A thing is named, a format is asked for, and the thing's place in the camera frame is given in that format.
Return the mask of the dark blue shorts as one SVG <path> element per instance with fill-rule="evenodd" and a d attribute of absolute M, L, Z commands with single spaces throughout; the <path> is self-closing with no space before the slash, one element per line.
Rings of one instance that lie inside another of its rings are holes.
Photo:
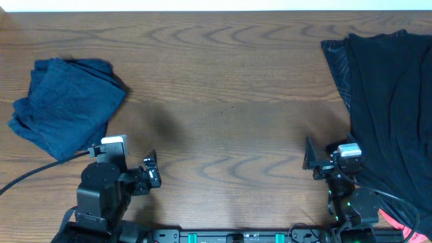
<path fill-rule="evenodd" d="M 55 58 L 38 88 L 13 103 L 8 125 L 18 136 L 62 160 L 83 151 L 81 142 L 108 123 L 125 97 L 120 83 Z"/>

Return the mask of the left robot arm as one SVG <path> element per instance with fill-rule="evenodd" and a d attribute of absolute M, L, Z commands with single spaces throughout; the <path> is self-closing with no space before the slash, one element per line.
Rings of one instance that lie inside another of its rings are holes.
<path fill-rule="evenodd" d="M 90 153 L 97 160 L 81 174 L 77 205 L 63 217 L 53 242 L 153 242 L 151 230 L 124 221 L 133 196 L 147 195 L 162 184 L 157 153 L 144 166 L 129 169 L 123 152 Z"/>

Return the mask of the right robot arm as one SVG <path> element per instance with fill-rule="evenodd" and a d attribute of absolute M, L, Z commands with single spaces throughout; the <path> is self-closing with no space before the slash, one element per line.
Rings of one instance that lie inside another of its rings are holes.
<path fill-rule="evenodd" d="M 358 144 L 340 144 L 327 159 L 319 159 L 309 138 L 305 142 L 302 168 L 313 172 L 314 180 L 325 180 L 329 192 L 327 208 L 336 219 L 319 235 L 320 242 L 376 242 L 373 225 L 379 221 L 379 197 L 372 190 L 354 184 L 365 161 Z"/>

